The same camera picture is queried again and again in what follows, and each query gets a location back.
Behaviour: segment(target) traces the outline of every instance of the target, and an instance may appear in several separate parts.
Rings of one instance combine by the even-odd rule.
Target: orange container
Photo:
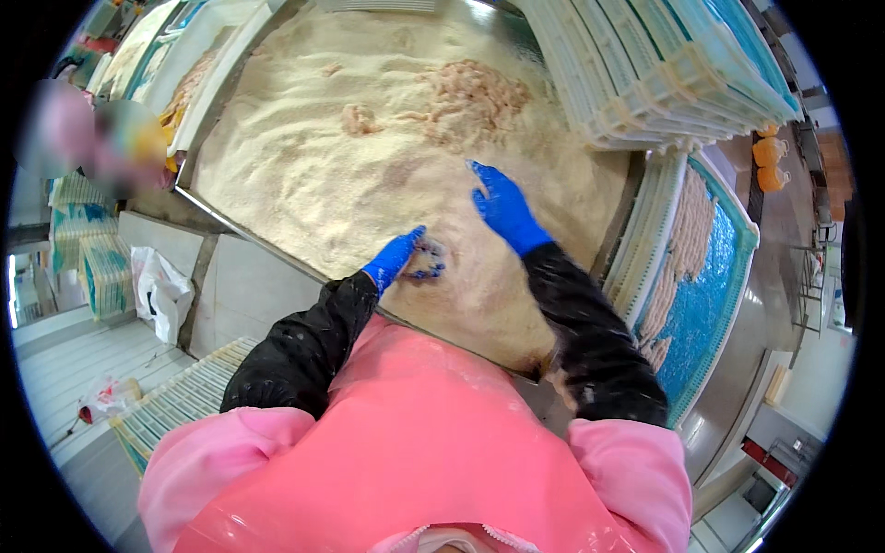
[[[776,125],[769,125],[768,127],[765,127],[762,130],[756,131],[756,134],[758,134],[759,136],[762,136],[763,138],[766,138],[768,136],[776,135],[779,130],[781,130],[780,127],[778,127]]]
[[[777,165],[772,167],[759,167],[756,171],[759,179],[759,187],[763,192],[777,192],[783,185],[790,181],[789,171],[781,171]]]
[[[789,152],[789,142],[778,140],[773,136],[763,138],[759,142],[753,144],[753,159],[756,165],[760,167],[771,167],[777,165],[781,158]]]

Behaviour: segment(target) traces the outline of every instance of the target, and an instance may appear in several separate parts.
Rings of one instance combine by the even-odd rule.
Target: zipper
[[[424,526],[417,528],[414,532],[405,536],[402,540],[398,541],[396,543],[396,545],[394,545],[392,548],[390,548],[390,553],[394,553],[394,551],[396,551],[397,549],[400,549],[403,546],[405,546],[406,544],[408,544],[410,541],[415,540],[416,538],[421,536],[421,534],[423,534],[424,531],[427,530],[429,527],[430,527],[430,525],[424,525]],[[525,547],[524,545],[521,545],[521,544],[511,540],[510,538],[508,538],[504,535],[501,535],[492,526],[484,524],[484,525],[482,525],[482,529],[486,531],[486,534],[488,534],[489,536],[491,536],[495,540],[498,540],[501,543],[503,543],[504,545],[508,545],[508,546],[516,549],[519,553],[541,553],[541,550],[538,549],[533,543],[529,544],[529,547]]]
[[[428,524],[428,525],[421,526],[421,527],[419,527],[417,530],[415,530],[414,532],[412,532],[411,534],[405,536],[402,540],[398,541],[398,542],[396,543],[395,546],[393,546],[392,548],[390,548],[390,553],[393,553],[393,552],[396,551],[397,549],[400,549],[400,548],[403,547],[405,544],[407,544],[409,541],[414,540],[415,538],[417,538],[418,536],[420,536],[425,530],[427,530],[429,527],[430,527],[429,524]]]
[[[533,543],[530,543],[529,547],[527,548],[524,545],[521,545],[521,544],[511,540],[510,538],[501,535],[492,526],[484,524],[484,525],[482,525],[482,529],[486,531],[486,534],[488,534],[491,537],[495,538],[496,540],[500,541],[504,545],[509,545],[510,547],[516,549],[520,553],[541,553],[541,550],[538,549]]]

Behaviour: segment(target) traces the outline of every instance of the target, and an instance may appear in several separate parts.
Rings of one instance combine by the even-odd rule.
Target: blue nitrile glove
[[[532,217],[526,198],[512,180],[495,167],[472,160],[467,165],[485,185],[488,197],[473,189],[473,203],[482,220],[504,238],[520,257],[553,239]]]
[[[378,288],[378,297],[381,297],[384,290],[393,283],[405,264],[409,262],[409,257],[415,249],[415,241],[426,230],[427,227],[420,225],[409,234],[400,234],[384,246],[375,259],[363,267],[363,272],[372,277]]]

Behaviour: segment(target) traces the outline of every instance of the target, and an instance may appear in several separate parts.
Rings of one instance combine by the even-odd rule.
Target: metal tray
[[[475,2],[475,0],[464,1],[468,3]],[[187,159],[181,165],[181,169],[178,172],[174,191],[177,194],[181,194],[193,205],[211,215],[219,223],[229,228],[234,233],[239,234],[242,238],[257,244],[268,253],[277,257],[280,261],[296,268],[298,271],[311,277],[320,284],[325,284],[326,282],[329,282],[331,280],[327,275],[306,264],[304,261],[290,256],[290,254],[280,250],[270,242],[255,236],[251,231],[241,227],[236,222],[226,217],[221,211],[206,202],[202,197],[200,197],[198,193],[190,190],[190,183],[193,178],[194,167],[196,166],[194,160],[196,160],[197,156],[199,155],[199,150],[203,144],[203,141],[215,127],[215,124],[221,117],[221,113],[224,111],[225,105],[234,94],[234,91],[239,84],[242,69],[245,66],[246,60],[249,59],[251,52],[262,41],[264,41],[265,38],[270,33],[272,33],[272,31],[276,30],[280,25],[294,17],[305,4],[307,4],[306,0],[288,0],[267,21],[264,28],[262,28],[255,35],[255,38],[252,40],[252,42],[248,44],[243,50],[240,58],[236,61],[234,65],[234,69],[231,70],[230,78],[227,80],[227,83],[219,88],[218,92],[215,94],[215,97],[212,99],[212,105],[206,111],[203,121],[197,128],[196,134],[194,136],[194,141],[191,143],[190,150],[188,150]],[[496,36],[502,38],[503,40],[513,42],[521,50],[535,54],[537,56],[537,59],[542,63],[543,58],[541,56],[540,48],[538,47],[537,42],[535,42],[535,38],[531,33],[531,29],[529,28],[528,23],[523,18],[513,15],[507,10],[499,10],[499,12],[501,14],[500,18],[485,19],[483,22],[478,21],[478,24],[483,25],[489,30],[490,33],[494,33]],[[631,155],[630,168],[627,176],[627,185],[625,186],[620,206],[615,214],[614,220],[609,226],[609,232],[606,233],[603,241],[603,247],[597,255],[596,262],[594,263],[593,270],[591,271],[591,273],[593,273],[597,278],[604,276],[604,272],[607,271],[608,266],[611,264],[612,254],[617,249],[619,238],[623,234],[624,226],[627,223],[627,218],[629,217],[633,201],[635,200],[636,191],[639,188],[639,182],[643,176],[644,167],[644,152],[636,152],[635,154]],[[448,340],[445,340],[444,338],[431,334],[428,331],[419,328],[406,320],[400,319],[396,315],[393,315],[389,311],[386,311],[380,307],[377,308],[377,311],[384,317],[394,320],[401,325],[413,328],[414,330],[417,330],[423,334],[433,336],[438,340],[452,343]],[[487,360],[497,366],[500,366],[502,369],[512,374],[513,376],[521,378],[533,384],[537,384],[540,381],[543,372],[543,364],[539,364],[530,372],[516,372],[513,371],[513,369],[495,363],[490,359]]]

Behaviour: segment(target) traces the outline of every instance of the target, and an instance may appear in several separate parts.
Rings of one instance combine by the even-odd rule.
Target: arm
[[[550,242],[522,258],[528,287],[557,336],[557,363],[579,419],[666,423],[667,400],[648,361],[593,279]]]
[[[494,167],[472,168],[487,191],[473,192],[477,210],[522,259],[557,336],[557,361],[578,404],[567,440],[581,469],[637,550],[652,541],[684,551],[691,483],[679,436],[663,427],[666,397],[648,362],[593,279],[535,222],[519,188]]]
[[[323,287],[311,309],[274,324],[231,377],[220,411],[295,407],[319,419],[329,384],[424,230],[394,238],[363,270]]]
[[[418,227],[394,238],[361,271],[323,287],[311,309],[278,321],[231,377],[221,414],[163,436],[138,498],[155,551],[172,551],[184,526],[224,487],[310,430],[328,407],[329,383],[423,233]]]
[[[510,179],[494,167],[473,162],[472,168],[488,193],[473,191],[477,210],[522,258],[528,287],[557,336],[557,362],[577,417],[663,426],[664,392],[599,287],[535,222]]]

